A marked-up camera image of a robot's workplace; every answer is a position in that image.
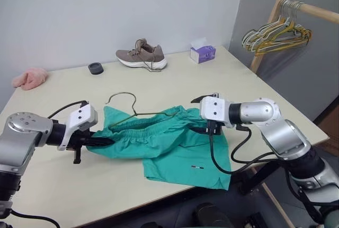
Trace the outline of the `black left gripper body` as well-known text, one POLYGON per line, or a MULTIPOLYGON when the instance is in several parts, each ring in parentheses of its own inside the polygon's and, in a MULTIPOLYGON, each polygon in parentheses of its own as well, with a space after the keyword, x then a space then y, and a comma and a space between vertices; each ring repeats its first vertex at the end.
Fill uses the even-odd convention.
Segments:
POLYGON ((74 152, 74 164, 80 164, 81 163, 81 149, 82 146, 86 145, 88 143, 88 139, 91 138, 91 132, 89 130, 80 131, 76 130, 67 145, 68 151, 74 152))

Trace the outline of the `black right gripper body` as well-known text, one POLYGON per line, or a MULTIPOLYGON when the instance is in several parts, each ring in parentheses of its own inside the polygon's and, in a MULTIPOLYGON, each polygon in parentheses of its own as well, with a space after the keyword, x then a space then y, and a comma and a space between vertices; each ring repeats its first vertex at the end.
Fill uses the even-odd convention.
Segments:
POLYGON ((222 122, 207 120, 206 132, 208 135, 221 135, 222 122))

